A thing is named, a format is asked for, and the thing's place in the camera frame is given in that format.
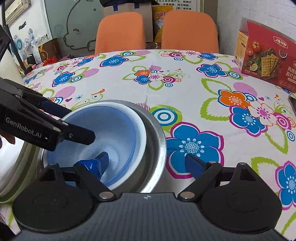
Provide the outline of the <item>person's left hand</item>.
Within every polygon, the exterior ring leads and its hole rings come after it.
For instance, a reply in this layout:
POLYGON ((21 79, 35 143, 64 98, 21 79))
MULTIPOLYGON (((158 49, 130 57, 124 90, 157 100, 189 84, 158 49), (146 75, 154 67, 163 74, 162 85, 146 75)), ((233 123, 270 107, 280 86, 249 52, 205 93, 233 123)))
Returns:
POLYGON ((7 142, 9 142, 10 144, 15 144, 16 140, 15 137, 10 135, 9 133, 5 133, 5 132, 1 132, 0 133, 1 136, 1 140, 0 140, 0 148, 2 148, 3 146, 3 142, 2 139, 4 138, 7 142))

